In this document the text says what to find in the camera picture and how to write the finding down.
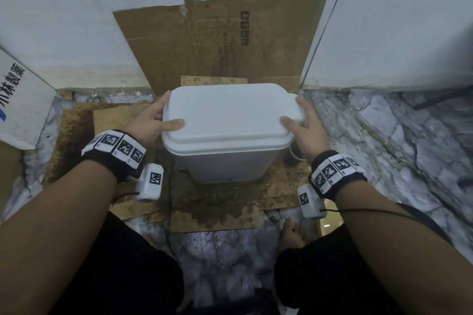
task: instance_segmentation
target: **hand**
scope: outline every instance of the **hand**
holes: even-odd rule
[[[136,116],[124,131],[130,133],[139,142],[151,144],[163,131],[177,131],[184,127],[184,120],[175,119],[161,121],[163,119],[163,107],[169,102],[171,91],[166,93],[150,107],[144,109]]]
[[[296,102],[305,111],[307,118],[306,126],[300,126],[296,121],[287,116],[282,116],[280,120],[282,125],[293,133],[299,149],[304,154],[307,162],[312,164],[315,157],[330,149],[327,132],[309,101],[302,96],[298,96],[296,97]]]

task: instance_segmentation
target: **wristband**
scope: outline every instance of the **wristband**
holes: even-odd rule
[[[310,185],[320,198],[333,201],[338,191],[347,183],[364,180],[365,170],[352,157],[328,150],[319,154],[312,162]]]
[[[98,134],[82,150],[82,160],[96,161],[110,170],[117,182],[129,175],[139,178],[146,149],[129,133],[109,130]]]

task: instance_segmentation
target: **leg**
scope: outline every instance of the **leg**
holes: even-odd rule
[[[282,304],[299,314],[316,311],[400,314],[399,307],[374,277],[345,225],[306,244],[299,225],[284,224],[274,266]]]
[[[109,212],[51,314],[173,314],[183,298],[177,261]]]

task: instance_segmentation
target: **person's left arm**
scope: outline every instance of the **person's left arm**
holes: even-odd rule
[[[159,121],[171,92],[138,115],[125,131],[141,143],[183,120]],[[85,160],[44,189],[0,226],[0,313],[46,314],[87,256],[115,193],[117,180]]]

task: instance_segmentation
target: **forearm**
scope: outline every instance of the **forearm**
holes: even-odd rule
[[[49,311],[97,237],[115,186],[104,166],[81,162],[0,226],[0,313]]]
[[[335,203],[341,211],[372,208],[409,215],[365,181],[347,184]],[[366,263],[406,312],[471,312],[473,266],[434,231],[396,215],[341,214]]]

